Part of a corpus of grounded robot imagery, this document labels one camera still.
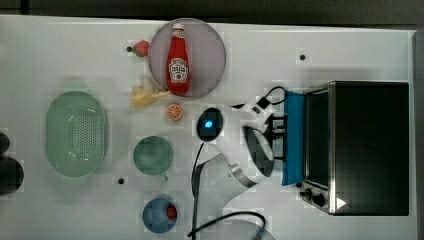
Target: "black cable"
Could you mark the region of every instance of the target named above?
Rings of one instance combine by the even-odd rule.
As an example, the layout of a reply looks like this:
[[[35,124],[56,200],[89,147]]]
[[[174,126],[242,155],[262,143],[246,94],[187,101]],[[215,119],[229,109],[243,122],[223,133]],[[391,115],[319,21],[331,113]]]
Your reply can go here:
[[[197,161],[199,160],[200,152],[202,151],[204,144],[205,144],[204,142],[202,144],[200,144],[200,148],[197,151],[196,160],[194,161],[193,169],[191,170],[191,182],[192,183],[193,183],[194,170],[196,169]],[[191,185],[191,190],[192,190],[192,192],[194,192],[193,184]]]
[[[231,106],[232,108],[236,108],[236,109],[240,109],[240,108],[242,108],[244,106],[244,104],[237,104],[237,105],[234,105],[234,106]]]
[[[284,87],[282,87],[282,86],[276,86],[276,87],[273,87],[273,88],[271,88],[271,90],[269,90],[269,92],[265,95],[265,97],[268,97],[269,96],[269,94],[271,94],[274,90],[276,90],[276,89],[281,89],[281,90],[283,90],[284,92],[286,91],[286,89],[284,88]],[[286,96],[284,95],[284,98],[282,99],[282,100],[280,100],[280,101],[278,101],[278,102],[273,102],[273,103],[271,103],[272,105],[278,105],[278,104],[280,104],[280,103],[282,103],[282,102],[284,102],[284,100],[286,100]]]
[[[219,221],[222,221],[222,220],[224,220],[226,218],[229,218],[229,217],[232,217],[232,216],[236,216],[236,215],[252,215],[252,216],[255,216],[255,217],[260,218],[262,220],[263,224],[262,224],[262,229],[258,233],[259,235],[262,233],[262,231],[264,231],[264,229],[266,227],[266,219],[265,219],[265,217],[262,214],[257,213],[257,212],[250,212],[250,211],[240,211],[240,212],[229,213],[227,215],[224,215],[224,216],[221,216],[219,218],[216,218],[216,219],[214,219],[214,220],[212,220],[210,222],[207,222],[207,223],[203,224],[202,226],[200,226],[200,227],[192,230],[187,235],[187,237],[193,237],[194,235],[196,235],[197,232],[199,232],[199,231],[201,231],[201,230],[203,230],[203,229],[205,229],[207,227],[210,227],[211,225],[214,225],[214,224],[216,224]]]
[[[200,152],[202,151],[203,145],[205,143],[203,142],[199,150],[197,151],[196,160],[194,161],[193,170],[191,171],[191,190],[194,193],[194,185],[193,185],[193,176],[194,176],[194,170],[196,169],[197,161],[199,160]],[[196,228],[197,225],[197,205],[198,205],[198,194],[194,195],[194,206],[193,206],[193,219],[192,219],[192,231]]]

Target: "blue bowl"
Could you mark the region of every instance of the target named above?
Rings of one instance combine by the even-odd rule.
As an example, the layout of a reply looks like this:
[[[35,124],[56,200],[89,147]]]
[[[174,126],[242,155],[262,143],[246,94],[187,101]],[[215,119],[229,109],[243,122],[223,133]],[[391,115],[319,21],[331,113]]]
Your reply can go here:
[[[166,212],[170,205],[176,208],[174,202],[164,196],[150,201],[143,210],[144,225],[154,233],[165,233],[171,230],[177,221],[178,212],[176,218],[169,219]]]

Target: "ketchup label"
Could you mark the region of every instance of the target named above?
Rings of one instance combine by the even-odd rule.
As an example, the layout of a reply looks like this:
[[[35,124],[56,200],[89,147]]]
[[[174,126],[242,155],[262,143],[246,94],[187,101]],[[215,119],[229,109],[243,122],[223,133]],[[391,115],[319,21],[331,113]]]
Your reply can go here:
[[[184,61],[184,59],[171,59],[171,63],[169,64],[171,82],[185,83],[187,80],[187,72],[187,62]]]
[[[172,32],[172,36],[173,37],[178,37],[178,38],[184,38],[184,31],[183,30],[175,30]]]

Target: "green plastic bowl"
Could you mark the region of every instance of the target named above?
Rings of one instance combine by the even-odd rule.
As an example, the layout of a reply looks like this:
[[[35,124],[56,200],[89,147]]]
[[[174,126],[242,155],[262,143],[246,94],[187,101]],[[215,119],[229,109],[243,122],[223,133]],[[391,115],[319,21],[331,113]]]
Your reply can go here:
[[[81,177],[94,171],[106,155],[106,113],[90,94],[66,92],[47,112],[46,154],[56,171]]]

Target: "pink plate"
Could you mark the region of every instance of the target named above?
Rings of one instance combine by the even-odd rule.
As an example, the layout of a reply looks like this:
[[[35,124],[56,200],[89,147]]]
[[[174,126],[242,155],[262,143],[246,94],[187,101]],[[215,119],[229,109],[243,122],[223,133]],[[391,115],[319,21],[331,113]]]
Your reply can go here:
[[[179,18],[167,23],[153,37],[149,50],[149,67],[153,78],[165,89],[166,61],[171,44],[172,25],[184,24],[191,84],[181,96],[200,97],[215,89],[225,69],[225,46],[209,24],[194,18]]]

